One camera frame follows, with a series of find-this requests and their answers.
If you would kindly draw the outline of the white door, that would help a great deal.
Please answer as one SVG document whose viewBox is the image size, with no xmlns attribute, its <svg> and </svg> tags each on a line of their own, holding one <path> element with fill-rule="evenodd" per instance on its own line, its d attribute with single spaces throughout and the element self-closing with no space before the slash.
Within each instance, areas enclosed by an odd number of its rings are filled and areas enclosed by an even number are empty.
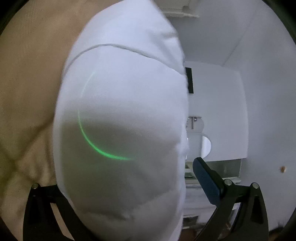
<svg viewBox="0 0 296 241">
<path fill-rule="evenodd" d="M 211 142 L 205 161 L 244 159 L 248 151 L 248 117 L 245 91 L 239 72 L 219 65 L 187 61 L 193 94 L 189 116 L 204 122 L 202 133 Z"/>
</svg>

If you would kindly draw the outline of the mustard yellow bedspread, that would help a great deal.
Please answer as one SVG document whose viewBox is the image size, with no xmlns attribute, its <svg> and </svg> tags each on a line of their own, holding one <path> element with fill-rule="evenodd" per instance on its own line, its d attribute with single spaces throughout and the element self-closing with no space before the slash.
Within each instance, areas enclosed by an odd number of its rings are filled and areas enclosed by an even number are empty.
<svg viewBox="0 0 296 241">
<path fill-rule="evenodd" d="M 64 63 L 112 1 L 28 1 L 1 34 L 1 218 L 17 240 L 34 183 L 56 183 L 52 127 Z"/>
</svg>

